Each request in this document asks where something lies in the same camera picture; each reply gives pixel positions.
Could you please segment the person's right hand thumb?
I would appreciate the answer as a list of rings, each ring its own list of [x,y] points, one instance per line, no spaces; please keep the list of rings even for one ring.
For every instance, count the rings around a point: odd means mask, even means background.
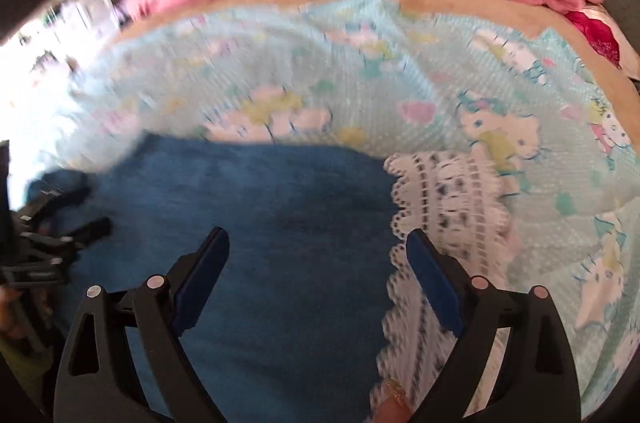
[[[412,411],[402,396],[388,396],[376,409],[373,423],[407,423]]]

